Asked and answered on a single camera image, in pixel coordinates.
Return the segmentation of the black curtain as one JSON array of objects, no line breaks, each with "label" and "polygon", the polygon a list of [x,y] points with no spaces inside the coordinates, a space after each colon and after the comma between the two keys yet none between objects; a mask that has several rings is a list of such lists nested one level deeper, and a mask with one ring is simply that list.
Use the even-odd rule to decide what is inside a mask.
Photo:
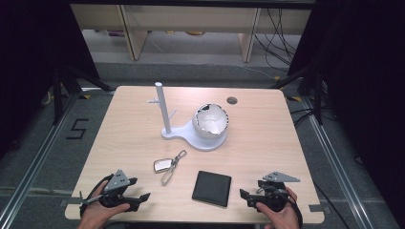
[{"label": "black curtain", "polygon": [[405,0],[315,0],[290,69],[317,52],[334,111],[405,228]]},{"label": "black curtain", "polygon": [[71,1],[0,0],[0,158],[62,67],[98,77]]}]

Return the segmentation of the silver keychain with carabiner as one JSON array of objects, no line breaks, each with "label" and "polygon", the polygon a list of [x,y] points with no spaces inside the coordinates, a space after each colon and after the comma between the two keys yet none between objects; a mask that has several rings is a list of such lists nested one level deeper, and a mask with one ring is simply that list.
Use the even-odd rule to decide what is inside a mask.
[{"label": "silver keychain with carabiner", "polygon": [[174,174],[174,171],[179,163],[179,161],[187,155],[185,150],[180,151],[173,158],[162,158],[158,159],[153,164],[153,169],[156,174],[163,173],[160,183],[166,185]]}]

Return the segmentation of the black metal stand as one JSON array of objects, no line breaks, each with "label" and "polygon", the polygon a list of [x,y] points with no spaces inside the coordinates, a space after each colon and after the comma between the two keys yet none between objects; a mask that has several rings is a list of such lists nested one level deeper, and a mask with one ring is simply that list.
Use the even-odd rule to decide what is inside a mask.
[{"label": "black metal stand", "polygon": [[321,99],[322,99],[322,77],[320,71],[314,64],[309,64],[302,70],[290,74],[286,79],[277,82],[271,86],[271,89],[281,89],[287,84],[301,78],[302,81],[298,87],[300,95],[314,95],[313,114],[319,125],[323,124],[321,117]]},{"label": "black metal stand", "polygon": [[78,68],[61,64],[54,69],[53,72],[53,103],[54,103],[54,119],[53,125],[57,124],[64,112],[62,102],[62,86],[67,90],[68,94],[79,95],[83,92],[79,86],[77,79],[81,78],[100,88],[105,92],[113,92],[114,87],[103,83],[98,76],[91,76]]}]

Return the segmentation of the white stand with pegs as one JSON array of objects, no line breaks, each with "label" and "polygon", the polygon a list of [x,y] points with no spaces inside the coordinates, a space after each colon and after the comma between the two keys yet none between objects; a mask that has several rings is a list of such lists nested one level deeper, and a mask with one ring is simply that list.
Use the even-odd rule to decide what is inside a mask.
[{"label": "white stand with pegs", "polygon": [[155,88],[158,97],[154,100],[149,100],[149,103],[155,103],[160,107],[163,120],[163,129],[161,131],[161,136],[163,138],[182,139],[194,149],[204,152],[214,151],[224,144],[227,137],[227,131],[224,133],[223,136],[216,139],[206,139],[198,136],[192,125],[192,117],[194,114],[191,116],[191,119],[183,126],[172,126],[170,123],[170,119],[175,112],[173,112],[172,114],[168,113],[162,84],[160,82],[156,82]]}]

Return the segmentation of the beige wooden desk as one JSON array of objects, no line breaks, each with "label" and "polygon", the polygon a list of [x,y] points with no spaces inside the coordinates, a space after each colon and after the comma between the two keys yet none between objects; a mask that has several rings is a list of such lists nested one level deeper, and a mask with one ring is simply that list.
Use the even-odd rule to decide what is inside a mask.
[{"label": "beige wooden desk", "polygon": [[250,60],[256,33],[300,35],[309,10],[72,4],[83,30],[122,31],[130,58],[137,60],[149,31],[230,32],[239,37],[242,59]]}]

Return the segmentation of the person's left hand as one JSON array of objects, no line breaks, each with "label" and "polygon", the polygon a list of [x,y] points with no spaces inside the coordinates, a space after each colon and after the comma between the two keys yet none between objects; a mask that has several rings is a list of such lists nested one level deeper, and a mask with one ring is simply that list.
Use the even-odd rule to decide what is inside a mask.
[{"label": "person's left hand", "polygon": [[113,216],[124,213],[130,208],[128,203],[107,208],[98,201],[92,202],[84,211],[76,229],[102,229],[106,222]]}]

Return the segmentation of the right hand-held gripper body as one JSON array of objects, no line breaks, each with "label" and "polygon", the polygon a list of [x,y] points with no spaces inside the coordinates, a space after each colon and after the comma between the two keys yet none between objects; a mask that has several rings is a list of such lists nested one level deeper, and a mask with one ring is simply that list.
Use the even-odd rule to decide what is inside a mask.
[{"label": "right hand-held gripper body", "polygon": [[261,202],[274,212],[280,212],[283,210],[288,202],[289,194],[286,190],[286,182],[299,182],[300,179],[292,177],[281,172],[271,172],[261,180],[264,180],[266,184],[263,188],[259,188],[256,194],[253,195],[256,203]]}]

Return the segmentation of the aluminium floor rail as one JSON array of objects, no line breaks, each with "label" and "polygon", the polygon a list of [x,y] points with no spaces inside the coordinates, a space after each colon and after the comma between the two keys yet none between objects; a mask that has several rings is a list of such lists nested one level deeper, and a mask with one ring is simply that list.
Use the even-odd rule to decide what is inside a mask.
[{"label": "aluminium floor rail", "polygon": [[318,122],[318,119],[314,114],[309,116],[309,120],[312,129],[320,141],[326,158],[328,159],[331,169],[336,177],[343,195],[345,196],[359,229],[373,229],[373,223],[366,211],[366,208],[355,191],[352,182],[346,173],[343,164],[338,158],[338,155],[335,152],[323,125]]},{"label": "aluminium floor rail", "polygon": [[78,95],[70,95],[66,103],[62,107],[62,115],[58,120],[50,127],[47,132],[46,138],[42,142],[40,148],[36,152],[30,166],[25,171],[18,185],[13,189],[12,195],[0,212],[0,229],[9,229],[12,225],[18,211],[20,210],[26,196],[28,195],[33,182],[35,181],[39,171],[45,163],[51,148],[53,147],[61,129],[63,128],[67,115],[75,102],[78,100]]}]

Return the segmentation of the white bowl with silver inside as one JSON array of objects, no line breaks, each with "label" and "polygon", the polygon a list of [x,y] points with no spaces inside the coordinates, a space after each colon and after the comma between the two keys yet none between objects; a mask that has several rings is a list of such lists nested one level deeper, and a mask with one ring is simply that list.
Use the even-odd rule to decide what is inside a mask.
[{"label": "white bowl with silver inside", "polygon": [[192,117],[192,125],[197,135],[206,139],[216,139],[227,131],[227,112],[217,104],[202,105]]}]

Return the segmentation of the black wallet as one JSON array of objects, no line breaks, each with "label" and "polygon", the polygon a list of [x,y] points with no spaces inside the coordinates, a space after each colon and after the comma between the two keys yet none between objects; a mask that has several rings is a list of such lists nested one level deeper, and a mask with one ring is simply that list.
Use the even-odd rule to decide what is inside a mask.
[{"label": "black wallet", "polygon": [[231,180],[230,176],[199,171],[192,198],[226,207],[228,205]]}]

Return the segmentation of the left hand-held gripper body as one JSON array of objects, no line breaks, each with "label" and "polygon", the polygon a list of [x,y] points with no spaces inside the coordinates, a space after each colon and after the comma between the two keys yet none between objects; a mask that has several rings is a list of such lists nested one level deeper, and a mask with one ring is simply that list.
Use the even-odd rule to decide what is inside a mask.
[{"label": "left hand-held gripper body", "polygon": [[128,203],[130,208],[127,212],[136,212],[139,208],[139,204],[134,204],[130,201],[130,198],[123,196],[128,187],[128,177],[123,173],[121,169],[118,169],[108,183],[105,185],[101,192],[101,198],[99,202],[107,208],[119,206],[123,203]]}]

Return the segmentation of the person's right hand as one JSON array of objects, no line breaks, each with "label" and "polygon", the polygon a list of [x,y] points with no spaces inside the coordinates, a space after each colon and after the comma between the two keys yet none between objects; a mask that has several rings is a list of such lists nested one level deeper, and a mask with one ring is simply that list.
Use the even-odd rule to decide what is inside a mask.
[{"label": "person's right hand", "polygon": [[299,220],[293,208],[297,195],[288,187],[286,190],[289,194],[289,202],[280,212],[272,211],[261,202],[256,203],[257,209],[269,219],[269,223],[264,226],[264,229],[300,229]]}]

